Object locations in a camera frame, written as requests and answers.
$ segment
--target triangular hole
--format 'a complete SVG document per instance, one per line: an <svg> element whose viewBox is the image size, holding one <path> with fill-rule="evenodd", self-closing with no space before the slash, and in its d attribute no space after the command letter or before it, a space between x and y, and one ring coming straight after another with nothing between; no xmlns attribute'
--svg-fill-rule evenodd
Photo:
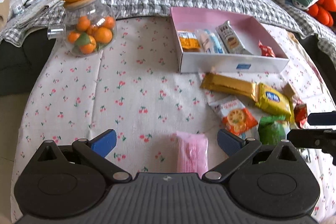
<svg viewBox="0 0 336 224"><path fill-rule="evenodd" d="M288 146L284 146L278 156L280 160L296 161L296 157Z"/></svg>
<svg viewBox="0 0 336 224"><path fill-rule="evenodd" d="M55 159L57 159L57 157L54 151L52 150L50 146L47 146L46 148L44 148L38 161L55 160Z"/></svg>

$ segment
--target cardboard box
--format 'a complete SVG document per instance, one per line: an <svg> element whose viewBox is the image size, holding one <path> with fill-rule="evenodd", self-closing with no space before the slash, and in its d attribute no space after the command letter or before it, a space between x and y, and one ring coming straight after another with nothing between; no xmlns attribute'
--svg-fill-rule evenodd
<svg viewBox="0 0 336 224"><path fill-rule="evenodd" d="M204 8L172 7L172 26L176 45L177 61L181 73L195 72L238 72L280 73L289 62L288 57L267 32L253 17ZM177 31L209 29L229 20L231 27L252 54L208 54L206 52L183 52ZM261 56L259 40L265 46L272 47L276 58Z"/></svg>

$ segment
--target wooden lid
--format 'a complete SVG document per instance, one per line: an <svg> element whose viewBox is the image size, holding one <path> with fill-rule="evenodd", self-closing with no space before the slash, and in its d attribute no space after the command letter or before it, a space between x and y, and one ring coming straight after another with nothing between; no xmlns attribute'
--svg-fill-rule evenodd
<svg viewBox="0 0 336 224"><path fill-rule="evenodd" d="M71 3L67 3L67 2L64 2L63 4L63 7L65 9L77 9L77 8L80 8L80 7L83 7L85 5L88 5L92 2L94 2L95 0L79 0L79 1L76 1L76 2L71 2Z"/></svg>

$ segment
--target green snack package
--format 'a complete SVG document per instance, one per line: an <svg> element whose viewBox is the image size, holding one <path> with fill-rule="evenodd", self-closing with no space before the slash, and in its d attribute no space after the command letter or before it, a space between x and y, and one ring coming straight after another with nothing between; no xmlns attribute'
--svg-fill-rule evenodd
<svg viewBox="0 0 336 224"><path fill-rule="evenodd" d="M286 139L289 132L288 122L285 116L262 117L259 122L258 132L262 144L276 145Z"/></svg>

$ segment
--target floor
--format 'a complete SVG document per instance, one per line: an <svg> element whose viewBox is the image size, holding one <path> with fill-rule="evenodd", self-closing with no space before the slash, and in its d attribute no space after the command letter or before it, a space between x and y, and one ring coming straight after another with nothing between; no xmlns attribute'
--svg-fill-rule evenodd
<svg viewBox="0 0 336 224"><path fill-rule="evenodd" d="M18 129L29 94L0 97L0 224L11 223L11 176Z"/></svg>

